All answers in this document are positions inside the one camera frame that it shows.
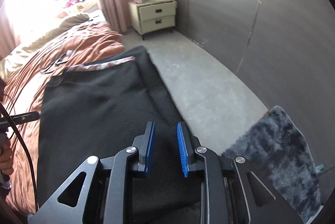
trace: cream nightstand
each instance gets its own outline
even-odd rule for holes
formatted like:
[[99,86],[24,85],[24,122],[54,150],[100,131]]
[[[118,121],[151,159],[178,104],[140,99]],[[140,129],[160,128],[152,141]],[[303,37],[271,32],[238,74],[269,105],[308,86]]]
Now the cream nightstand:
[[175,26],[175,0],[155,0],[150,3],[136,4],[129,2],[132,26],[142,35]]

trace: orange bedsheet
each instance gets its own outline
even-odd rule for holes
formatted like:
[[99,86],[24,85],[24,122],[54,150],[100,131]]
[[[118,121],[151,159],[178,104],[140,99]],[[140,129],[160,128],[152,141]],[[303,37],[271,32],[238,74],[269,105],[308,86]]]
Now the orange bedsheet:
[[[44,88],[51,76],[61,74],[67,66],[92,62],[121,53],[124,51],[121,42],[122,35],[111,31],[107,22],[86,22],[52,40],[7,80],[5,94],[13,99],[16,114],[29,111],[40,112]],[[60,65],[50,74],[40,72],[67,50],[76,51],[71,60]],[[6,96],[4,106],[7,110],[11,106]],[[40,121],[20,125],[18,129],[31,154],[36,177]],[[6,202],[15,211],[23,214],[34,213],[34,194],[27,157],[17,137],[13,136],[11,141],[14,161],[14,173],[11,176],[13,187]]]

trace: person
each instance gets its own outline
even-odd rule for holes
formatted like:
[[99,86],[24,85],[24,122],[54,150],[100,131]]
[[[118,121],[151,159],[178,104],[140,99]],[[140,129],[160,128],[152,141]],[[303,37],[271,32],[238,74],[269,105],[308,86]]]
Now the person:
[[11,175],[14,172],[13,169],[13,159],[12,159],[12,149],[10,147],[10,140],[7,138],[1,149],[0,155],[0,170],[3,174]]

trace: gray tile floor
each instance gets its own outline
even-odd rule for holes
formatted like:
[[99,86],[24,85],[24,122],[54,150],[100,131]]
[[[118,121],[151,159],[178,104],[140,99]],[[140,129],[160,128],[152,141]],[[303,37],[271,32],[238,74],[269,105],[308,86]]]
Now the gray tile floor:
[[255,94],[223,64],[174,31],[147,34],[130,29],[126,50],[143,45],[181,115],[200,143],[220,154],[267,111]]

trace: faux fur fabric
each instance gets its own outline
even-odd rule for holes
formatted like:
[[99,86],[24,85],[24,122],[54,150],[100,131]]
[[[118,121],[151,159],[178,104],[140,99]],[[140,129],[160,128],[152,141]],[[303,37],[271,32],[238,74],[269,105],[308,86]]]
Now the faux fur fabric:
[[304,136],[281,107],[273,107],[222,153],[231,159],[237,155],[262,171],[304,223],[318,211],[319,182],[311,152]]

